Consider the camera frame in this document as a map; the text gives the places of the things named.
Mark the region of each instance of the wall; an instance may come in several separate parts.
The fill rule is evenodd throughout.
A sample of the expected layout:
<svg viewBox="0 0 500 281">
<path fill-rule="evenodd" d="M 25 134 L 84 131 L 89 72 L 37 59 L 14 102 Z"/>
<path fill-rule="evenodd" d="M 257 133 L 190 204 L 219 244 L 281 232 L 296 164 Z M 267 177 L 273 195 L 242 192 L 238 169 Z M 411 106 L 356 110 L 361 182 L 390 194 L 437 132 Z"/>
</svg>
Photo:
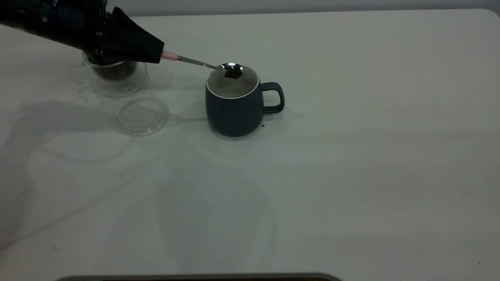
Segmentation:
<svg viewBox="0 0 500 281">
<path fill-rule="evenodd" d="M 108 0 L 130 16 L 488 8 L 499 0 Z"/>
</svg>

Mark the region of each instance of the robotic arm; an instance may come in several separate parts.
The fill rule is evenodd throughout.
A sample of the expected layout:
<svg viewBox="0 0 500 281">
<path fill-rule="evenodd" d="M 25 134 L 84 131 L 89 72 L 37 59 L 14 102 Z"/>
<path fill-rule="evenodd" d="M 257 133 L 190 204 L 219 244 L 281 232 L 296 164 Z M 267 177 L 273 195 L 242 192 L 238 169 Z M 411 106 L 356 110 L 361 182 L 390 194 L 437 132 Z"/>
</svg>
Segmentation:
<svg viewBox="0 0 500 281">
<path fill-rule="evenodd" d="M 1 0 L 0 24 L 83 50 L 98 65 L 159 63 L 164 43 L 107 0 Z"/>
</svg>

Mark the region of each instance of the blue mug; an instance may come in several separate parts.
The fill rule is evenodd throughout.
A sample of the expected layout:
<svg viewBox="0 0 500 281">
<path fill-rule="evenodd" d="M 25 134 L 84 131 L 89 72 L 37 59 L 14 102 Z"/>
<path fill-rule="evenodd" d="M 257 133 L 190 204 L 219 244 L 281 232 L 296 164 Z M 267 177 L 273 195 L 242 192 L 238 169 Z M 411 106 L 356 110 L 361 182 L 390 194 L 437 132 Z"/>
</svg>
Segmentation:
<svg viewBox="0 0 500 281">
<path fill-rule="evenodd" d="M 276 91 L 279 104 L 264 106 L 263 92 Z M 210 125 L 228 137 L 242 137 L 253 132 L 264 114 L 279 113 L 285 108 L 285 96 L 278 83 L 261 83 L 250 67 L 244 66 L 238 79 L 213 71 L 205 84 L 206 115 Z"/>
</svg>

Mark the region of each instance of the metal spoon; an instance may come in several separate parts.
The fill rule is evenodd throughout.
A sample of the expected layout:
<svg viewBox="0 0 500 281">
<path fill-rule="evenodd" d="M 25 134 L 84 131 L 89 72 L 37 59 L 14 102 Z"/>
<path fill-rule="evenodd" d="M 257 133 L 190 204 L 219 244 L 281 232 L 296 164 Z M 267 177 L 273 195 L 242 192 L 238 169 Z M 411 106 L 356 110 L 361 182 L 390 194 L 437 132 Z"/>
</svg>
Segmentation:
<svg viewBox="0 0 500 281">
<path fill-rule="evenodd" d="M 227 78 L 234 78 L 238 79 L 240 76 L 243 74 L 243 66 L 234 63 L 234 62 L 229 62 L 229 63 L 224 63 L 221 65 L 211 65 L 199 60 L 194 60 L 190 59 L 184 56 L 177 55 L 176 53 L 168 52 L 168 51 L 163 51 L 161 57 L 163 59 L 171 60 L 171 61 L 181 61 L 185 62 L 188 64 L 193 64 L 193 65 L 198 65 L 198 66 L 203 66 L 207 68 L 211 68 L 219 72 L 220 74 L 224 75 Z"/>
<path fill-rule="evenodd" d="M 229 63 L 224 63 L 221 65 L 214 66 L 214 65 L 202 62 L 202 61 L 190 59 L 190 58 L 183 57 L 183 56 L 179 56 L 178 61 L 214 69 L 227 78 L 238 79 L 243 74 L 243 66 L 241 66 L 237 63 L 234 63 L 234 62 L 229 62 Z"/>
</svg>

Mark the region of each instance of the table surface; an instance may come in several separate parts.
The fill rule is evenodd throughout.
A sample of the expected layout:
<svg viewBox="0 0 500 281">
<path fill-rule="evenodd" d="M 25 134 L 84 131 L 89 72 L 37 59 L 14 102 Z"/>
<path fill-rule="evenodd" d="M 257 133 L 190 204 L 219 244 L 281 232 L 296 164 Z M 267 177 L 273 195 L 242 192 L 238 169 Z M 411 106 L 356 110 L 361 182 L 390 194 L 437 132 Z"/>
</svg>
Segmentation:
<svg viewBox="0 0 500 281">
<path fill-rule="evenodd" d="M 285 109 L 220 137 L 205 112 L 210 70 L 162 61 L 145 91 L 170 120 L 131 138 L 115 127 L 117 100 L 70 80 L 80 51 L 1 27 L 0 280 L 500 278 L 494 13 L 133 19 L 170 51 L 252 66 L 281 84 Z"/>
</svg>

